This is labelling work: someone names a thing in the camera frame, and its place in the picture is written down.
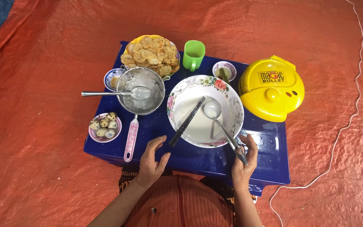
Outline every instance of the blue plastic table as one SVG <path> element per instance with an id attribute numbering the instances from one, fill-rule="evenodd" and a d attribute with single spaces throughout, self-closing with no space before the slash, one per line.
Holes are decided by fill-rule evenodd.
<path id="1" fill-rule="evenodd" d="M 128 44 L 125 41 L 121 41 L 120 43 L 121 48 L 113 68 L 119 68 L 121 66 L 120 55 L 124 52 Z M 160 107 L 152 114 L 138 116 L 139 130 L 137 143 L 135 145 L 133 160 L 130 164 L 139 164 L 148 141 L 162 135 L 167 135 L 169 140 L 175 134 L 166 114 L 167 98 L 173 87 L 179 81 L 192 75 L 212 75 L 212 67 L 218 61 L 224 60 L 205 56 L 199 69 L 194 72 L 185 69 L 181 64 L 180 70 L 172 75 L 170 80 L 164 82 L 166 95 Z M 232 87 L 237 91 L 239 77 L 248 64 L 234 61 L 229 62 L 237 70 L 236 79 L 231 81 Z M 254 116 L 246 108 L 244 109 L 245 120 L 240 133 L 244 135 L 251 134 L 259 147 L 257 168 L 250 178 L 249 190 L 252 194 L 261 196 L 261 192 L 266 185 L 284 185 L 290 183 L 285 123 L 265 121 Z M 122 130 L 118 137 L 108 143 L 98 143 L 88 135 L 83 150 L 88 154 L 118 166 L 125 163 L 125 144 L 129 124 L 133 120 L 134 114 L 126 111 L 120 105 L 116 96 L 102 96 L 95 116 L 111 111 L 116 112 L 122 121 Z M 180 138 L 176 147 L 173 148 L 168 145 L 168 140 L 156 152 L 156 161 L 159 161 L 165 152 L 171 152 L 172 155 L 170 156 L 167 167 L 176 171 L 219 178 L 232 186 L 230 174 L 235 160 L 235 153 L 229 145 L 226 144 L 217 148 L 201 148 L 195 147 Z"/>

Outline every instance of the orange shirt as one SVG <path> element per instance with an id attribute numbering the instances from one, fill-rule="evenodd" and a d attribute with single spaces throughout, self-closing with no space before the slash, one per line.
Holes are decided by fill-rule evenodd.
<path id="1" fill-rule="evenodd" d="M 215 191 L 184 175 L 160 177 L 140 198 L 124 227 L 233 226 L 232 209 Z"/>

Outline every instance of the button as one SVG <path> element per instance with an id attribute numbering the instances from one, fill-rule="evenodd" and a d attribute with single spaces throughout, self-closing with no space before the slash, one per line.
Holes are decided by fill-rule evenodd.
<path id="1" fill-rule="evenodd" d="M 273 103 L 280 98 L 280 93 L 274 88 L 269 88 L 265 91 L 264 96 L 267 101 Z"/>

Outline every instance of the quail egg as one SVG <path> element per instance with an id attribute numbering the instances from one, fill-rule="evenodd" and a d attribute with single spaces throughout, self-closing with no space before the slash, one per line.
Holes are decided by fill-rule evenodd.
<path id="1" fill-rule="evenodd" d="M 100 120 L 100 126 L 105 128 L 105 127 L 108 126 L 108 122 L 109 121 L 107 119 L 103 118 L 103 119 Z"/>
<path id="2" fill-rule="evenodd" d="M 100 122 L 98 120 L 93 120 L 89 123 L 91 129 L 97 130 L 100 128 Z"/>
<path id="3" fill-rule="evenodd" d="M 109 112 L 106 118 L 110 121 L 115 121 L 117 119 L 117 114 L 114 112 Z"/>
<path id="4" fill-rule="evenodd" d="M 116 129 L 117 126 L 118 126 L 117 121 L 110 121 L 110 123 L 108 123 L 108 128 L 109 129 L 111 129 L 111 128 Z"/>
<path id="5" fill-rule="evenodd" d="M 116 135 L 114 129 L 109 129 L 104 134 L 107 138 L 113 138 Z"/>
<path id="6" fill-rule="evenodd" d="M 100 128 L 96 131 L 96 135 L 98 137 L 104 137 L 105 132 L 107 132 L 107 128 Z"/>

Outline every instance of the white electrical cord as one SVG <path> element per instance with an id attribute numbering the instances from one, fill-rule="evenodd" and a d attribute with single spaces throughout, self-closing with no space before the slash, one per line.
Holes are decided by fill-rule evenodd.
<path id="1" fill-rule="evenodd" d="M 360 18 L 359 18 L 359 16 L 358 16 L 358 13 L 356 12 L 356 8 L 355 8 L 355 5 L 354 5 L 354 3 L 352 3 L 352 2 L 350 2 L 349 0 L 346 0 L 347 2 L 349 2 L 349 3 L 351 3 L 352 5 L 353 5 L 353 9 L 354 9 L 354 13 L 356 13 L 356 15 L 357 15 L 357 19 L 358 19 L 358 24 L 360 25 L 360 29 L 361 29 L 361 35 L 362 35 L 362 37 L 363 37 L 363 32 L 362 32 L 362 27 L 361 27 L 361 22 L 360 22 Z M 357 78 L 361 75 L 361 62 L 362 62 L 362 57 L 361 57 L 361 50 L 362 50 L 362 48 L 363 48 L 363 39 L 362 39 L 362 42 L 361 42 L 361 49 L 360 49 L 360 62 L 358 63 L 358 69 L 359 69 L 359 71 L 360 71 L 360 73 L 355 77 L 355 82 L 356 82 L 356 85 L 357 85 L 357 90 L 358 90 L 358 98 L 357 98 L 357 101 L 356 101 L 356 113 L 354 113 L 353 115 L 351 115 L 351 117 L 350 117 L 350 121 L 348 122 L 348 125 L 347 126 L 345 126 L 345 127 L 343 127 L 343 128 L 341 128 L 340 129 L 340 131 L 339 131 L 339 133 L 338 133 L 338 135 L 337 135 L 337 137 L 336 137 L 336 141 L 334 142 L 334 145 L 333 145 L 333 149 L 332 149 L 332 154 L 331 154 L 331 158 L 330 158 L 330 164 L 329 164 L 329 168 L 327 169 L 327 171 L 326 172 L 324 172 L 324 173 L 322 173 L 322 174 L 320 174 L 317 178 L 315 178 L 311 183 L 309 183 L 308 185 L 306 185 L 306 186 L 304 186 L 304 187 L 287 187 L 287 186 L 281 186 L 281 187 L 279 187 L 278 189 L 277 189 L 277 191 L 274 193 L 274 195 L 271 197 L 271 199 L 270 199 L 270 208 L 274 211 L 274 213 L 275 214 L 277 214 L 277 216 L 278 216 L 278 218 L 280 219 L 280 222 L 281 222 L 281 227 L 283 227 L 282 226 L 282 220 L 281 220 L 281 217 L 280 217 L 280 215 L 273 209 L 273 207 L 271 206 L 271 200 L 274 198 L 274 196 L 277 194 L 277 192 L 281 189 L 281 188 L 307 188 L 307 187 L 309 187 L 310 185 L 312 185 L 313 183 L 315 183 L 315 181 L 317 180 L 317 179 L 319 179 L 321 176 L 323 176 L 323 175 L 325 175 L 325 174 L 327 174 L 329 171 L 330 171 L 330 167 L 331 167 L 331 165 L 332 165 L 332 162 L 333 162 L 333 154 L 334 154 L 334 149 L 336 148 L 336 144 L 337 144 L 337 141 L 339 140 L 339 137 L 340 137 L 340 134 L 341 134 L 341 131 L 343 131 L 344 129 L 347 129 L 347 128 L 349 128 L 350 127 L 350 125 L 351 125 L 351 121 L 353 120 L 353 117 L 354 116 L 356 116 L 356 115 L 358 115 L 358 113 L 359 113 L 359 110 L 358 110 L 358 101 L 360 100 L 360 98 L 361 98 L 361 92 L 360 92 L 360 87 L 359 87 L 359 85 L 358 85 L 358 82 L 357 82 Z"/>

